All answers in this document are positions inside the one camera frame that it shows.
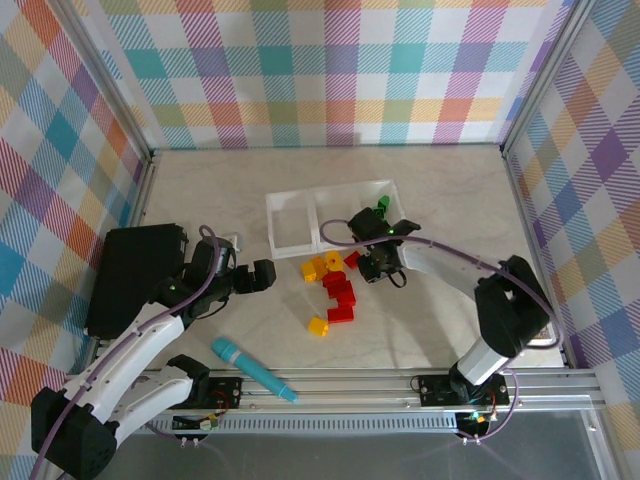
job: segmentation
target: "plastic container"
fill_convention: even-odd
[[[365,207],[374,208],[378,199],[391,199],[385,219],[393,225],[404,218],[404,209],[393,180],[349,183],[310,190],[267,194],[267,224],[272,258],[341,250],[320,239],[320,225],[327,220],[351,218]],[[331,225],[325,230],[329,238],[350,241],[349,229]]]

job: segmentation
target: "checkered fabric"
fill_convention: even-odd
[[[502,125],[502,128],[500,129],[500,133],[498,134],[498,143],[504,142],[504,139],[507,136],[507,133],[509,132],[509,128],[511,128],[513,121],[516,119],[516,117],[518,116],[518,113],[520,112],[520,107],[522,107],[522,104],[525,98],[527,98],[527,94],[529,93],[529,90],[533,84],[533,80],[536,78],[536,75],[540,71],[540,68],[542,67],[545,59],[547,58],[547,55],[549,55],[549,52],[551,51],[551,47],[553,46],[553,42],[556,39],[556,36],[558,35],[558,33],[560,32],[560,29],[562,28],[564,21],[567,19],[567,15],[569,14],[569,11],[571,10],[571,7],[575,3],[575,1],[576,0],[563,0],[562,6],[558,10],[558,13],[556,14],[556,18],[553,20],[553,23],[551,24],[551,28],[549,29],[546,37],[544,38],[544,41],[542,42],[542,46],[540,47],[540,50],[538,51],[538,54],[536,55],[535,60],[531,64],[531,68],[529,69],[529,72],[527,73],[527,76],[525,77],[524,82],[522,82],[522,85],[520,86],[518,95],[516,96],[516,99],[514,100],[513,104],[511,105],[511,108],[509,109],[509,113],[507,114],[507,119],[505,120],[504,124]]]
[[[232,148],[495,141],[550,2],[76,3],[153,145]]]
[[[640,2],[601,1],[513,168],[580,366],[640,478]]]
[[[31,399],[86,352],[104,234],[142,163],[45,1],[0,11],[0,478],[22,480]]]

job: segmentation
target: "red lego brick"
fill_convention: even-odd
[[[351,286],[351,282],[342,282],[336,283],[335,285],[331,285],[327,288],[327,293],[329,294],[329,298],[336,298],[339,294],[343,292],[353,292],[353,287]]]
[[[353,293],[353,290],[339,293],[338,296],[336,297],[336,300],[338,300],[338,305],[341,307],[356,306],[356,296]]]
[[[358,265],[356,264],[356,261],[358,260],[358,258],[360,258],[362,255],[360,255],[360,252],[358,252],[357,250],[355,252],[353,252],[351,255],[349,255],[347,258],[344,259],[344,263],[347,264],[347,266],[353,270],[354,268],[356,268]]]
[[[347,274],[344,272],[329,272],[322,277],[322,286],[328,288],[331,285],[344,283],[347,281]]]
[[[353,322],[353,308],[338,307],[327,310],[329,323]]]

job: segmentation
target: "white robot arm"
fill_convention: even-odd
[[[263,291],[274,283],[270,260],[255,261],[255,271],[249,272],[247,265],[231,268],[229,258],[235,259],[230,242],[203,238],[180,278],[161,282],[152,303],[142,306],[96,361],[59,391],[45,387],[34,397],[31,444],[42,452],[36,473],[46,458],[78,480],[92,479],[131,433],[162,411],[179,404],[208,405],[209,369],[185,355],[153,376],[139,377],[212,302],[226,302],[232,293]]]
[[[527,348],[550,321],[553,311],[523,258],[512,256],[497,261],[416,235],[409,236],[420,230],[420,225],[400,220],[391,226],[371,208],[363,209],[345,223],[356,241],[354,245],[368,250],[357,260],[360,274],[368,283],[390,277],[394,285],[401,288],[403,285],[396,283],[393,276],[399,274],[406,282],[402,271],[406,268],[434,275],[475,301],[480,338],[451,367],[447,382],[440,379],[435,381],[437,385],[428,387],[441,390],[442,395],[436,397],[445,402],[468,404],[483,397],[487,389],[494,391],[496,382],[504,381],[496,372]],[[325,225],[327,223],[320,229],[324,241],[349,246],[327,239],[323,233]]]

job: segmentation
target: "teal pen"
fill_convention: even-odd
[[[274,395],[292,403],[298,401],[298,395],[286,383],[253,360],[249,355],[244,354],[230,340],[222,337],[217,338],[211,344],[211,350],[222,360],[242,370]]]

